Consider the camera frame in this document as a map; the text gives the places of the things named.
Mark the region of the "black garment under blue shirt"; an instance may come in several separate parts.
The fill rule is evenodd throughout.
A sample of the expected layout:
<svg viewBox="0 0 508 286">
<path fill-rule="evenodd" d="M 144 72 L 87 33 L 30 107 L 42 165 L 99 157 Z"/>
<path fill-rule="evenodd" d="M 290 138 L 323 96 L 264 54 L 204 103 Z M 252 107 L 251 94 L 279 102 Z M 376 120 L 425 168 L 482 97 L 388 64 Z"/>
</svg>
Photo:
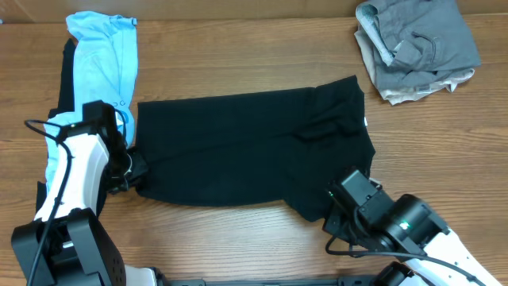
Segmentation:
<svg viewBox="0 0 508 286">
<path fill-rule="evenodd" d="M 75 95 L 73 87 L 73 59 L 75 55 L 75 43 L 68 39 L 63 49 L 63 63 L 60 77 L 60 95 L 57 108 L 51 109 L 48 113 L 48 121 L 60 126 L 66 126 L 75 122 Z M 59 163 L 59 152 L 56 143 L 45 138 L 48 148 L 48 161 L 45 170 L 46 182 L 37 183 L 36 211 L 39 211 L 50 191 L 52 181 Z"/>
</svg>

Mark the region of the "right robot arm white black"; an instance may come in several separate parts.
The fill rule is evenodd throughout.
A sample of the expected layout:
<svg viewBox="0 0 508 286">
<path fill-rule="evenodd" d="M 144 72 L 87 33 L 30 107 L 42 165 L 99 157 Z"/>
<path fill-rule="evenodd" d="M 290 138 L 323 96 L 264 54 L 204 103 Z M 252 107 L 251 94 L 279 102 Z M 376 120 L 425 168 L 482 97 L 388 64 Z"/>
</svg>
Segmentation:
<svg viewBox="0 0 508 286">
<path fill-rule="evenodd" d="M 373 285 L 485 285 L 496 280 L 468 251 L 448 223 L 410 194 L 393 200 L 382 185 L 357 170 L 326 188 L 333 209 L 324 230 L 348 243 L 333 256 L 393 257 Z"/>
</svg>

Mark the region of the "gray folded garment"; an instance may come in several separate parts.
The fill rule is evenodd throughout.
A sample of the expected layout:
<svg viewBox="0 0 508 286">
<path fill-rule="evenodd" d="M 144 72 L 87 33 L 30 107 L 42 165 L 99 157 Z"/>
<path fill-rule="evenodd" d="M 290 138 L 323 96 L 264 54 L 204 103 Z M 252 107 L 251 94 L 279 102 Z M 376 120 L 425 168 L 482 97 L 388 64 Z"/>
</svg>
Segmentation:
<svg viewBox="0 0 508 286">
<path fill-rule="evenodd" d="M 373 44 L 380 90 L 423 87 L 481 65 L 454 0 L 371 0 L 356 19 Z"/>
</svg>

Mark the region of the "light blue t-shirt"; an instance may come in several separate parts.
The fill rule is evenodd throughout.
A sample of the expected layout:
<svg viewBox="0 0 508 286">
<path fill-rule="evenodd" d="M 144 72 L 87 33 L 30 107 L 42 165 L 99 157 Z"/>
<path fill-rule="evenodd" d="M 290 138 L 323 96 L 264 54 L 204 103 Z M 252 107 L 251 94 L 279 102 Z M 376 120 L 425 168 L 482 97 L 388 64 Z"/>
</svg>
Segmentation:
<svg viewBox="0 0 508 286">
<path fill-rule="evenodd" d="M 77 118 L 72 123 L 83 120 L 84 104 L 101 100 L 117 111 L 117 129 L 130 146 L 135 134 L 130 104 L 138 72 L 137 19 L 83 11 L 67 16 L 66 22 L 78 41 L 73 59 Z M 44 128 L 56 136 L 59 126 L 48 121 Z"/>
</svg>

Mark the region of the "black t-shirt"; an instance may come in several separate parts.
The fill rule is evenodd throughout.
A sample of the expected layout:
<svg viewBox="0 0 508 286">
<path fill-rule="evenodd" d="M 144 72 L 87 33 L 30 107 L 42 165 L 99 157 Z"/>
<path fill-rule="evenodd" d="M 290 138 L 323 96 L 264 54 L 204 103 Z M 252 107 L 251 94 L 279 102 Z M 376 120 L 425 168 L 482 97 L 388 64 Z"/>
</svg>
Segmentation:
<svg viewBox="0 0 508 286">
<path fill-rule="evenodd" d="M 318 87 L 142 102 L 136 147 L 148 166 L 137 193 L 187 206 L 282 200 L 305 220 L 327 216 L 327 186 L 369 173 L 375 154 L 364 93 L 350 76 Z"/>
</svg>

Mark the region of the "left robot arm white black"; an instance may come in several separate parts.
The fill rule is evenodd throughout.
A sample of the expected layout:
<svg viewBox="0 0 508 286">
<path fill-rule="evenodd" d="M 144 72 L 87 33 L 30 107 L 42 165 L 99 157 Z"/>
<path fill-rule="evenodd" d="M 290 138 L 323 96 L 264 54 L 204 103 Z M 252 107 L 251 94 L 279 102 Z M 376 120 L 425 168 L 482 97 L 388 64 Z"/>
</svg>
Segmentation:
<svg viewBox="0 0 508 286">
<path fill-rule="evenodd" d="M 52 140 L 59 163 L 34 219 L 13 230 L 11 245 L 29 285 L 165 286 L 157 268 L 124 263 L 98 220 L 108 194 L 142 182 L 148 166 L 127 149 L 116 110 L 103 101 L 83 106 L 81 122 L 60 126 Z"/>
</svg>

